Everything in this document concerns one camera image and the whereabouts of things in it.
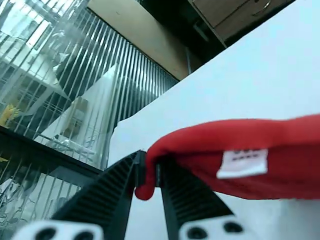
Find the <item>white label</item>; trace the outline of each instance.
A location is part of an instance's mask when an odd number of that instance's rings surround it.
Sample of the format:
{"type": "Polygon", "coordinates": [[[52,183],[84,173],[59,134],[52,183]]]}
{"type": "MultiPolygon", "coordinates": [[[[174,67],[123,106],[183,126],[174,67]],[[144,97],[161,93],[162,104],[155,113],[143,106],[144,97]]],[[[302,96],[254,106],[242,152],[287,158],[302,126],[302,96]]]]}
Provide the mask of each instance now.
{"type": "Polygon", "coordinates": [[[241,178],[265,174],[268,171],[268,149],[225,151],[218,179],[241,178]]]}

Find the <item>drawer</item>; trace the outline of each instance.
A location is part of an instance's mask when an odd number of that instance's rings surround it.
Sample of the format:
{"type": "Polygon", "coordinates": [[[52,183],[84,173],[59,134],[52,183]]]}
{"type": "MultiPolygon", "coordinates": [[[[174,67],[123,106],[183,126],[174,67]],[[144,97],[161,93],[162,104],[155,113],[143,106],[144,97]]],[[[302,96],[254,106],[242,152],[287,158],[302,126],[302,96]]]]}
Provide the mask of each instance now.
{"type": "Polygon", "coordinates": [[[292,0],[250,0],[214,29],[223,40],[226,40],[288,2],[292,0]]]}
{"type": "Polygon", "coordinates": [[[193,0],[193,4],[214,28],[248,0],[193,0]]]}

